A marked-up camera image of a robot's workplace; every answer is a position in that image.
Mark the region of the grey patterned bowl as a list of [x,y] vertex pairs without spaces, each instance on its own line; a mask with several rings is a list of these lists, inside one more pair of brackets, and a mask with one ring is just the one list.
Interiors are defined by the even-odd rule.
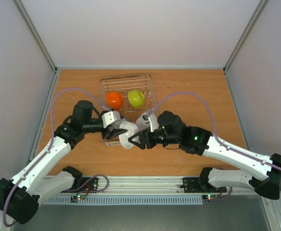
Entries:
[[114,123],[111,124],[110,130],[119,129],[120,125],[125,121],[128,121],[125,117],[123,117],[122,119],[120,119],[118,121],[115,121]]

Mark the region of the white bottom bowl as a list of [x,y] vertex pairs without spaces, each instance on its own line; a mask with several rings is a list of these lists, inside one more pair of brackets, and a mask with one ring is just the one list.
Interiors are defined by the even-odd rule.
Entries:
[[119,128],[127,130],[125,133],[119,135],[119,140],[122,147],[125,149],[131,149],[134,147],[134,145],[130,143],[128,139],[139,131],[138,126],[135,123],[124,121],[121,123]]

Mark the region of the white bowl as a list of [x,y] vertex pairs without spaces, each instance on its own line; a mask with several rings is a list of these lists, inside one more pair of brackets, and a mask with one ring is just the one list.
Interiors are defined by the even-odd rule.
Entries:
[[135,124],[137,125],[139,131],[151,127],[149,120],[144,120],[141,116],[136,120]]
[[134,147],[134,145],[130,143],[128,139],[139,131],[138,126],[135,123],[124,121],[121,123],[119,128],[127,130],[125,133],[119,135],[119,140],[122,147],[125,149],[131,149]]

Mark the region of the orange bowl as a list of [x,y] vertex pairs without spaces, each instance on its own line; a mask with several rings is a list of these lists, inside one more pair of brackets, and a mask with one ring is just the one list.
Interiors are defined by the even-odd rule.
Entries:
[[118,111],[123,106],[124,97],[117,91],[109,91],[106,93],[106,103],[110,108]]

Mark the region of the green bowl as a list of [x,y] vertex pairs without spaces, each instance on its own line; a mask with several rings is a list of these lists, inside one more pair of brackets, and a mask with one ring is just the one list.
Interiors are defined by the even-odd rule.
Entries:
[[140,109],[145,103],[145,97],[140,90],[130,90],[127,94],[129,103],[135,109]]

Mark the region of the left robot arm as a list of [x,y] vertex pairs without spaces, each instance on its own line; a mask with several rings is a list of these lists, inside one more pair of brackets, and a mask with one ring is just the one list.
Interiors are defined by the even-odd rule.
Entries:
[[7,216],[25,224],[33,218],[44,201],[61,192],[78,192],[83,189],[87,182],[83,180],[82,173],[71,166],[63,168],[50,180],[44,178],[86,134],[100,132],[106,140],[123,134],[125,129],[111,128],[122,119],[113,108],[100,113],[92,102],[78,101],[72,115],[53,131],[45,148],[11,179],[0,180],[0,210],[3,212],[4,225],[12,226],[7,222]]

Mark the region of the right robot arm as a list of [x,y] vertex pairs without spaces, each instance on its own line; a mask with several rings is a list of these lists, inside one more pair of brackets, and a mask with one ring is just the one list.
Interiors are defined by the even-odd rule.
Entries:
[[178,148],[188,154],[214,158],[236,167],[236,170],[203,168],[198,178],[201,189],[246,188],[267,199],[280,198],[280,154],[257,154],[232,145],[208,130],[187,126],[178,115],[169,111],[164,111],[154,122],[158,123],[157,129],[146,128],[128,141],[140,149],[178,144]]

